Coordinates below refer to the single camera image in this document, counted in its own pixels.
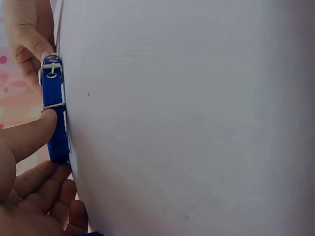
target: metal ring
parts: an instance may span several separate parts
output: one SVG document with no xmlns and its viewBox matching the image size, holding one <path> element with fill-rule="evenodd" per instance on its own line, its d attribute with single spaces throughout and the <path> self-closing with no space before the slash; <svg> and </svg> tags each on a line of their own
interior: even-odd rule
<svg viewBox="0 0 315 236">
<path fill-rule="evenodd" d="M 56 76 L 57 76 L 57 73 L 49 73 L 48 75 L 47 75 L 47 78 L 49 78 L 49 79 L 54 79 L 54 78 L 56 78 Z"/>
</svg>

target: blue strap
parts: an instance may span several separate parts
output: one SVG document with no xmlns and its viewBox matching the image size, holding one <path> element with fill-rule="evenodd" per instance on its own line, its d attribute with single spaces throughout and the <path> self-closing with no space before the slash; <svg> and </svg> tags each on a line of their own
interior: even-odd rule
<svg viewBox="0 0 315 236">
<path fill-rule="evenodd" d="M 48 143 L 50 160 L 57 164 L 69 161 L 69 146 L 64 124 L 65 105 L 62 97 L 63 68 L 57 54 L 48 55 L 39 70 L 39 79 L 43 87 L 42 110 L 54 109 L 58 116 L 55 133 Z"/>
</svg>

